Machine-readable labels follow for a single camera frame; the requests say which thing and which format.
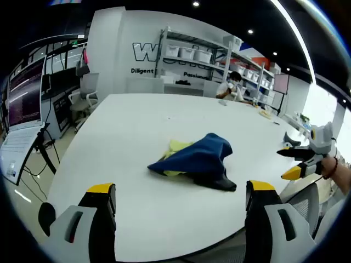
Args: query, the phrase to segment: ceiling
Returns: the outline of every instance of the ceiling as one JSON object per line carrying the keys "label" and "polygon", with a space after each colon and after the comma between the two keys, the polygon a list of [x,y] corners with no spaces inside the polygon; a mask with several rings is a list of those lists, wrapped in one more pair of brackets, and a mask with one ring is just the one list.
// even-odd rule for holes
{"label": "ceiling", "polygon": [[[5,58],[5,61],[8,60],[9,64],[15,60],[14,58],[17,54],[15,51],[16,45],[11,43],[11,40],[15,41],[19,39],[18,36],[28,35],[26,34],[28,32],[27,28],[31,23],[33,23],[33,21],[41,21],[38,17],[40,18],[43,16],[42,12],[47,12],[47,2],[48,1],[38,1],[35,5],[31,3],[27,8],[21,8],[21,10],[24,11],[19,11],[16,6],[13,6],[13,9],[9,10],[9,13],[14,12],[14,14],[16,14],[16,22],[13,25],[8,25],[6,28],[7,31],[5,30],[7,38],[11,38],[10,41],[6,43],[6,47],[11,50],[12,53],[10,53],[10,55],[9,53],[5,54],[5,56],[8,56]],[[276,61],[283,69],[289,67],[291,69],[289,74],[310,82],[310,76],[304,71],[297,69],[301,67],[308,69],[300,45],[290,29],[290,26],[280,12],[271,4],[270,0],[231,2],[224,0],[200,0],[200,6],[198,8],[194,8],[192,2],[192,0],[177,0],[172,3],[169,1],[160,2],[145,0],[83,0],[80,4],[80,8],[88,14],[84,17],[84,20],[91,20],[94,10],[114,6],[125,6],[127,10],[168,12],[198,19],[240,37],[271,61]],[[280,2],[292,16],[292,19],[305,40],[315,72],[329,79],[345,92],[348,92],[346,87],[348,77],[347,69],[326,33],[295,1],[280,0]],[[351,25],[347,19],[347,15],[351,13],[351,1],[319,0],[317,2],[334,22],[337,29],[346,40],[346,43],[350,44]],[[42,22],[50,23],[50,21],[45,20],[46,19],[43,19]],[[249,35],[247,33],[249,28],[254,30],[254,34]]]}

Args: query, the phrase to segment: bracelet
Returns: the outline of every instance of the bracelet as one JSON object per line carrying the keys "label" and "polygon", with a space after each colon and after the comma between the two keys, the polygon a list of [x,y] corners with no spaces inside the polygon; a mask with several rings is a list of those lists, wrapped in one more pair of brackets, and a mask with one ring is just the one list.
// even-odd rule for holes
{"label": "bracelet", "polygon": [[334,173],[335,173],[335,171],[336,171],[336,168],[338,167],[338,159],[336,158],[336,157],[334,157],[334,159],[335,159],[335,166],[334,166],[334,168],[331,170],[331,172],[330,173],[328,173],[326,176],[323,176],[323,178],[325,179],[325,180],[327,180],[327,179],[329,179]]}

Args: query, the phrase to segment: laptop screen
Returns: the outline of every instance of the laptop screen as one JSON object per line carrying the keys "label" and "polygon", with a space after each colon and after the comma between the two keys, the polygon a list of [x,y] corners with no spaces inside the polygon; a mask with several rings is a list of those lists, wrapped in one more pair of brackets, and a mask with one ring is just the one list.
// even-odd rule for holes
{"label": "laptop screen", "polygon": [[9,85],[9,124],[10,127],[41,121],[41,77],[45,58],[25,67]]}

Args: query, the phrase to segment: laptop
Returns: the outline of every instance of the laptop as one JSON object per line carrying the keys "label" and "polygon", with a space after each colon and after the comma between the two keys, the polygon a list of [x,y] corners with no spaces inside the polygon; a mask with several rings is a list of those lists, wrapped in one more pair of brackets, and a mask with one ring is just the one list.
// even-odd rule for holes
{"label": "laptop", "polygon": [[46,57],[26,66],[8,85],[9,133],[0,148],[0,169],[16,185],[37,134],[44,127],[41,85],[45,61]]}

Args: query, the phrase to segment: blue cloth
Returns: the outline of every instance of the blue cloth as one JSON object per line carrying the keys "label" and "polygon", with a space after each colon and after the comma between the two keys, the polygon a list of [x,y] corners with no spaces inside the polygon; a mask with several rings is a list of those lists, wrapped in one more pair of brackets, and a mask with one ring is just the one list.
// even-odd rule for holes
{"label": "blue cloth", "polygon": [[149,165],[148,168],[161,174],[165,170],[183,171],[191,175],[196,184],[235,191],[236,185],[227,178],[223,165],[224,157],[232,152],[228,141],[217,134],[209,133],[203,139],[167,159]]}

